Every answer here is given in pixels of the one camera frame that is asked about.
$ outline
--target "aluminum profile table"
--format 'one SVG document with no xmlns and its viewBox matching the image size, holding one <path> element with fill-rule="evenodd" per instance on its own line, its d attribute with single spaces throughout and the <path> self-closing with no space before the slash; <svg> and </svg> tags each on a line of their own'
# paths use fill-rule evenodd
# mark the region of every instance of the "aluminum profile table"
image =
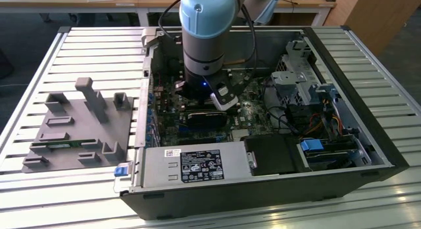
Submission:
<svg viewBox="0 0 421 229">
<path fill-rule="evenodd" d="M 141 220 L 113 192 L 113 167 L 24 174 L 21 162 L 38 131 L 49 92 L 82 98 L 89 76 L 108 97 L 137 98 L 142 79 L 142 28 L 72 28 L 56 35 L 0 136 L 0 228 L 410 228 L 421 221 L 421 109 L 350 31 L 314 28 L 410 168 L 345 197 L 169 221 Z M 326 81 L 329 78 L 319 66 Z M 128 160 L 133 157 L 134 100 Z"/>
</svg>

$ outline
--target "blue tab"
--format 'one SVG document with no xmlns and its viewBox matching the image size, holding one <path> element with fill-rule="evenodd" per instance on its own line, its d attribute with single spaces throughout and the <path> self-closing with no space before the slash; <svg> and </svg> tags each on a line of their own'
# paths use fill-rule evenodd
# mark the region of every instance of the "blue tab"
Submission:
<svg viewBox="0 0 421 229">
<path fill-rule="evenodd" d="M 321 141 L 318 139 L 305 139 L 299 144 L 302 151 L 323 150 Z"/>
<path fill-rule="evenodd" d="M 116 167 L 116 169 L 113 171 L 113 176 L 114 177 L 128 176 L 128 166 Z"/>
</svg>

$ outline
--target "metal bracket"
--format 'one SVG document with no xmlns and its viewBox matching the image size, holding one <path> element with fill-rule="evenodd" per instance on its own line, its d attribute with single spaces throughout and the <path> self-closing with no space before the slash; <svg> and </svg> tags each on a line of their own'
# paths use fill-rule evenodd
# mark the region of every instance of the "metal bracket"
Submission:
<svg viewBox="0 0 421 229">
<path fill-rule="evenodd" d="M 144 48 L 149 48 L 152 45 L 154 45 L 158 41 L 159 36 L 163 36 L 163 33 L 157 32 L 157 28 L 144 28 L 141 35 Z"/>
</svg>

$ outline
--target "warning label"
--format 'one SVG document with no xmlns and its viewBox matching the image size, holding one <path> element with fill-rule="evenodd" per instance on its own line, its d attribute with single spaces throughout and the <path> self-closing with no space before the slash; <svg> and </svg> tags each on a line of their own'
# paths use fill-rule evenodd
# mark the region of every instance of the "warning label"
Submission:
<svg viewBox="0 0 421 229">
<path fill-rule="evenodd" d="M 223 168 L 218 150 L 179 154 L 181 181 L 183 183 L 223 179 Z"/>
</svg>

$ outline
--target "motherboard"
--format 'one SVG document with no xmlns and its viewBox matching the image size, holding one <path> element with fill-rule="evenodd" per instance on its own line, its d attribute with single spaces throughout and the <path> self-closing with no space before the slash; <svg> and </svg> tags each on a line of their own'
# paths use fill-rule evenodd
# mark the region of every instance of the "motherboard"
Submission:
<svg viewBox="0 0 421 229">
<path fill-rule="evenodd" d="M 227 70 L 233 83 L 245 70 Z M 226 111 L 215 110 L 210 100 L 198 103 L 174 93 L 177 77 L 157 77 L 154 82 L 156 111 L 161 146 L 239 141 L 241 137 L 273 133 L 263 108 L 262 84 L 255 78 L 238 96 L 238 103 Z"/>
</svg>

